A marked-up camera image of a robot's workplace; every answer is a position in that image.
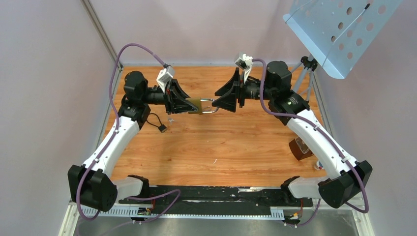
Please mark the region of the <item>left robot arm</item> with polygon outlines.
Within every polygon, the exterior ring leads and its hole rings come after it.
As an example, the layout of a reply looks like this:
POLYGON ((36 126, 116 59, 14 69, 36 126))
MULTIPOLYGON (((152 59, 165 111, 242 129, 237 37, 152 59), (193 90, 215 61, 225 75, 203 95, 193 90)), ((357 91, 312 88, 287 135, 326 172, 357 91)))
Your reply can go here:
POLYGON ((68 171, 71 199, 79 211, 82 206, 107 212, 114 203, 133 197, 139 203, 150 199, 146 178, 129 175, 112 181, 116 163, 130 141, 142 130, 151 114, 151 105, 161 105, 168 114, 198 114, 202 112, 199 98, 191 98, 170 75, 161 76, 166 83, 149 87, 140 71, 124 78, 124 96, 111 130, 98 148, 82 165, 72 165, 68 171))

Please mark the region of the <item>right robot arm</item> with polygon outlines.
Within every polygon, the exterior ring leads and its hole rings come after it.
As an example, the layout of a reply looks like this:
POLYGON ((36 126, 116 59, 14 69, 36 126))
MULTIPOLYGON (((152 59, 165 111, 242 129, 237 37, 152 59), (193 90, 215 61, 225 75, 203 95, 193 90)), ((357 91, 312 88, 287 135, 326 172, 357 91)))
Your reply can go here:
POLYGON ((322 164, 325 177, 294 176, 281 184, 281 199, 294 205, 301 198, 325 201, 332 208, 348 205, 364 193, 372 173, 367 161, 357 161, 323 128, 306 100, 291 88, 292 73, 283 61, 263 67, 262 78, 246 75, 240 62, 230 80, 215 92, 214 107, 235 112, 247 99, 260 100, 263 109, 289 127, 322 164))

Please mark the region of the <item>large brass padlock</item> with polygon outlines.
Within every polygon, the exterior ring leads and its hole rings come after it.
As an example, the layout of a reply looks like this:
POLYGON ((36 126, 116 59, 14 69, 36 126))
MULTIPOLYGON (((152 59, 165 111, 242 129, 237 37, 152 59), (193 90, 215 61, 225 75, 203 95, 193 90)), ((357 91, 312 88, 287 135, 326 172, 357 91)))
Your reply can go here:
POLYGON ((187 98, 186 99, 188 102, 190 102, 194 107, 196 107, 195 109, 193 109, 192 111, 188 111, 188 114, 194 115, 203 115, 203 114, 213 114, 216 113, 219 108, 217 107, 203 107, 203 103, 204 102, 213 102, 214 99, 212 98, 187 98))

